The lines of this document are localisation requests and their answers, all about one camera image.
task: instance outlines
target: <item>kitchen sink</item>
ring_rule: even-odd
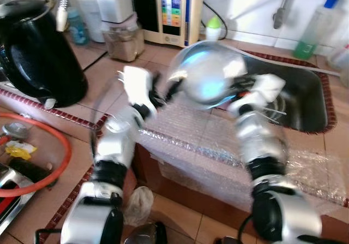
[[[279,125],[302,132],[324,131],[328,125],[322,81],[319,75],[306,69],[272,64],[244,56],[248,74],[274,74],[286,80],[279,97],[270,105],[286,115],[268,112]]]

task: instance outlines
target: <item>plastic bottle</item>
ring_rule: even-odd
[[[349,69],[349,44],[335,49],[327,57],[327,63],[338,71]]]
[[[89,41],[82,19],[76,8],[68,9],[70,35],[76,45],[86,45]]]
[[[206,25],[206,39],[218,40],[221,32],[221,23],[217,16],[211,18]]]
[[[298,42],[293,56],[300,59],[309,59],[317,45],[328,33],[328,26],[332,22],[333,8],[338,0],[327,0],[323,7],[315,10],[302,38]]]
[[[82,17],[86,23],[88,33],[93,41],[104,43],[101,30],[102,19],[100,17],[97,0],[77,0],[82,11]]]

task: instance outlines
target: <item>green dish soap bottle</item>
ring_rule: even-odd
[[[332,23],[333,8],[338,0],[326,0],[323,7],[315,10],[302,38],[298,42],[293,56],[300,59],[310,59],[317,45],[328,33],[329,25]]]

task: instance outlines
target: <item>white cable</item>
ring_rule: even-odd
[[[233,46],[227,46],[226,45],[226,47],[228,47],[228,48],[230,48],[230,49],[232,49],[232,50],[234,50],[236,52],[239,52],[242,55],[246,55],[246,56],[258,59],[260,61],[268,62],[268,63],[271,63],[271,64],[276,64],[276,65],[286,66],[286,67],[293,67],[293,68],[301,68],[301,69],[311,70],[311,71],[314,71],[314,72],[325,73],[325,74],[332,75],[332,76],[340,76],[339,72],[334,72],[334,71],[320,69],[320,68],[299,66],[299,65],[289,64],[289,63],[285,63],[285,62],[274,61],[274,60],[265,59],[265,58],[262,58],[262,57],[257,57],[257,56],[251,55],[251,54],[249,54],[249,53],[247,53],[245,51],[242,51],[240,49],[237,49],[236,47],[233,47]]]
[[[68,18],[68,3],[69,0],[61,0],[59,2],[59,7],[57,10],[57,15],[56,15],[56,22],[57,22],[57,31],[63,32],[65,29],[65,24],[67,24],[67,18]]]

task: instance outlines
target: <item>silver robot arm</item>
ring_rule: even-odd
[[[124,68],[121,73],[129,102],[107,119],[98,140],[94,170],[63,224],[61,244],[120,243],[123,214],[120,210],[123,184],[131,166],[134,147],[144,119],[156,114],[151,75],[141,68]]]
[[[275,100],[284,83],[274,75],[257,78],[251,93],[228,107],[237,117],[240,152],[252,177],[254,228],[270,242],[316,243],[322,231],[320,216],[285,176],[285,143],[260,112],[260,108]]]

